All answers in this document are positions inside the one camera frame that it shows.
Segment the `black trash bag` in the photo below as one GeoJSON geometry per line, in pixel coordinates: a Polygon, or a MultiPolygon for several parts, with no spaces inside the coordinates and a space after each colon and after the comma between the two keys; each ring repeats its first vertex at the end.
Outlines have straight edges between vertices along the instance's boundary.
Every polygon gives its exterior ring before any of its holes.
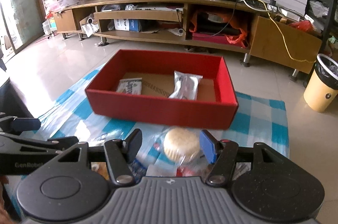
{"type": "Polygon", "coordinates": [[[338,90],[338,63],[324,54],[318,54],[315,71],[324,84],[338,90]]]}

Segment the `blue checkered tablecloth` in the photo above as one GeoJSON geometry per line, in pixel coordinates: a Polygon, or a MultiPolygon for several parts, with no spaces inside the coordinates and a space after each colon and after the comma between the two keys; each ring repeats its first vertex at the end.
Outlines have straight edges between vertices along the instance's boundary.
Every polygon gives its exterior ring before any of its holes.
{"type": "MultiPolygon", "coordinates": [[[[36,132],[24,132],[22,136],[39,140],[76,136],[79,141],[90,141],[106,133],[117,131],[117,137],[125,138],[135,128],[143,133],[143,144],[137,159],[146,167],[150,164],[170,166],[166,156],[154,148],[158,135],[168,126],[145,124],[112,119],[93,113],[85,94],[85,88],[102,68],[80,79],[39,117],[41,128],[36,132]]],[[[229,139],[240,146],[252,147],[255,142],[265,142],[284,156],[289,155],[288,123],[283,101],[257,98],[236,92],[239,109],[230,128],[209,130],[218,140],[229,139]]],[[[16,199],[16,188],[22,176],[9,177],[6,191],[16,210],[22,214],[16,199]]]]}

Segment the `tile floor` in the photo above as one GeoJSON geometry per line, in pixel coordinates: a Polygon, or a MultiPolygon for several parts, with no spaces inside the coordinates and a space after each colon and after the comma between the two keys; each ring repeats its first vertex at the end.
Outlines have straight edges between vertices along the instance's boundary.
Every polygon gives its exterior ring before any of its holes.
{"type": "MultiPolygon", "coordinates": [[[[107,62],[118,49],[184,51],[183,46],[109,40],[97,47],[98,37],[82,42],[77,35],[63,41],[60,35],[29,45],[6,64],[11,81],[17,87],[34,116],[44,113],[59,95],[85,74],[107,62]]],[[[243,54],[220,51],[229,67],[237,91],[285,101],[290,136],[291,160],[317,177],[324,185],[325,203],[318,220],[336,224],[338,219],[338,99],[324,114],[310,109],[303,99],[301,82],[288,79],[292,72],[258,58],[251,67],[239,64],[243,54]]]]}

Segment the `silver snack wrapper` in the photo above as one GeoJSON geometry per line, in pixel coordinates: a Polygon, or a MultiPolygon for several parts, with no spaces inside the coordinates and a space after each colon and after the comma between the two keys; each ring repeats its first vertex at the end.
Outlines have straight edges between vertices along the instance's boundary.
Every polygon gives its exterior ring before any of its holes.
{"type": "Polygon", "coordinates": [[[200,80],[203,78],[201,75],[174,72],[175,90],[169,98],[173,99],[197,99],[197,87],[200,80]]]}

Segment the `round cookie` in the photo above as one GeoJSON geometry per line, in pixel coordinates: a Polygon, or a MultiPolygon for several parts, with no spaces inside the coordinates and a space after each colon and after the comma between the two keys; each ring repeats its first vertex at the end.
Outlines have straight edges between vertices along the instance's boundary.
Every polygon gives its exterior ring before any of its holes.
{"type": "Polygon", "coordinates": [[[170,160],[176,163],[189,163],[198,155],[199,139],[187,129],[174,128],[166,134],[163,150],[170,160]]]}

